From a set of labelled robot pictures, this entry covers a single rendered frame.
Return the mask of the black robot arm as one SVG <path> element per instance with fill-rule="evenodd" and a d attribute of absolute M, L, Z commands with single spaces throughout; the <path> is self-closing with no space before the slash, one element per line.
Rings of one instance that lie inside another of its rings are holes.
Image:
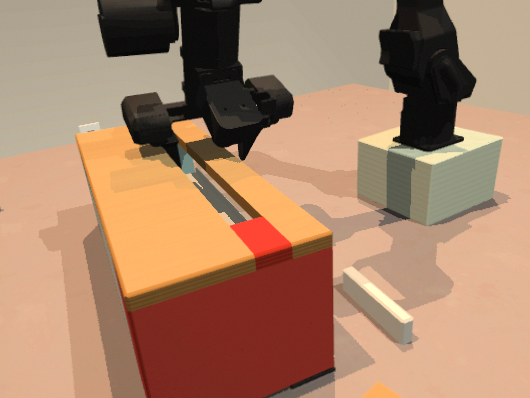
<path fill-rule="evenodd" d="M 165 53 L 179 38 L 180 7 L 184 50 L 219 59 L 239 49 L 241 4 L 261 1 L 97 0 L 97 18 L 108 58 Z M 464 141 L 454 134 L 457 102 L 471 97 L 476 79 L 459 58 L 456 29 L 443 0 L 397 0 L 391 26 L 379 39 L 379 65 L 394 91 L 406 95 L 400 136 L 392 141 L 428 153 Z M 246 90 L 239 71 L 217 81 L 211 72 L 203 73 L 192 93 L 192 115 L 203 118 L 221 148 L 252 142 L 276 114 L 272 90 Z"/>

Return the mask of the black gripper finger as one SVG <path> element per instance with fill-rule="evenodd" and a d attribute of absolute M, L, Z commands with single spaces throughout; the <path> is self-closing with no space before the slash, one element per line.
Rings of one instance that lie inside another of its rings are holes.
<path fill-rule="evenodd" d="M 152 147 L 163 147 L 165 151 L 168 153 L 168 155 L 173 159 L 173 161 L 179 166 L 179 168 L 182 170 L 181 161 L 180 161 L 180 155 L 178 150 L 178 143 L 179 140 L 177 136 L 175 135 L 173 131 L 173 137 L 168 138 L 164 142 L 158 142 L 150 144 Z"/>
<path fill-rule="evenodd" d="M 274 125 L 274 124 L 277 124 L 279 122 L 279 120 L 274 120 L 273 122 L 271 122 L 271 125 Z M 238 144 L 238 154 L 239 154 L 239 158 L 241 159 L 241 161 L 245 160 L 245 158 L 247 157 L 252 145 L 254 144 L 254 141 L 256 140 L 256 138 L 258 137 L 258 135 L 260 134 L 260 132 L 262 131 L 262 129 L 259 129 L 258 132 L 257 132 L 257 135 L 255 137 L 255 139 L 252 141 L 252 142 L 243 142 L 243 143 L 239 143 Z"/>

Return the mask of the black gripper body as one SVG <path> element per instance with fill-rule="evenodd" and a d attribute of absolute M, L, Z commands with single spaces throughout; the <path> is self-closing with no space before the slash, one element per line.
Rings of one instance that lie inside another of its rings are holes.
<path fill-rule="evenodd" d="M 173 123 L 196 119 L 191 113 L 191 99 L 199 76 L 211 72 L 213 81 L 217 81 L 228 79 L 231 70 L 240 69 L 238 73 L 242 73 L 243 65 L 238 54 L 239 49 L 229 57 L 207 59 L 193 56 L 180 46 L 184 80 L 181 87 L 185 101 L 163 104 L 157 92 L 126 96 L 121 104 L 122 113 L 133 143 L 142 146 L 164 142 L 173 137 Z M 273 121 L 291 117 L 293 96 L 274 74 L 248 78 L 245 88 L 254 88 L 255 92 L 272 90 L 277 98 Z"/>

